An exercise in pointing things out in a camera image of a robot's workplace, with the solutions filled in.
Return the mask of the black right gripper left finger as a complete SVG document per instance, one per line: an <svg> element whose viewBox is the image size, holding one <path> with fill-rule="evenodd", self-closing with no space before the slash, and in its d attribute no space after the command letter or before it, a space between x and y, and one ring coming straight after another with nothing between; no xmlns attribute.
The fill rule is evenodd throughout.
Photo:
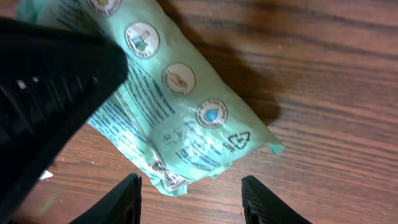
<svg viewBox="0 0 398 224"><path fill-rule="evenodd" d="M129 174L70 224L140 224L142 177Z"/></svg>

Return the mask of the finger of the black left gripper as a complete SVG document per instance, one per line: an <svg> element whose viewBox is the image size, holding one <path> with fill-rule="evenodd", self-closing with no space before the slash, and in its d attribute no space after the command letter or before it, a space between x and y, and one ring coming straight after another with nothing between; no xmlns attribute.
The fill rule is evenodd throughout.
<svg viewBox="0 0 398 224"><path fill-rule="evenodd" d="M116 44L1 19L1 216L10 218L67 141L127 77Z"/></svg>

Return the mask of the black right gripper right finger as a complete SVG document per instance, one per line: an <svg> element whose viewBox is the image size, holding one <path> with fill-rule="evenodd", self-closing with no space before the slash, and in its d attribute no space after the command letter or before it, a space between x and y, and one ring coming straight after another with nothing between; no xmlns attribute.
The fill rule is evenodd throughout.
<svg viewBox="0 0 398 224"><path fill-rule="evenodd" d="M254 176L241 181L246 224L311 224Z"/></svg>

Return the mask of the mint green wet wipes pack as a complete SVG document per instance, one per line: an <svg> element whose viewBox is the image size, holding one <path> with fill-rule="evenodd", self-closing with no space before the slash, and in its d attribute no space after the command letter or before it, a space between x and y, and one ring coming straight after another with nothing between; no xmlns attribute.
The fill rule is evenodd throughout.
<svg viewBox="0 0 398 224"><path fill-rule="evenodd" d="M184 195L260 147L284 150L155 0L22 0L16 17L124 50L127 78L88 123L164 195Z"/></svg>

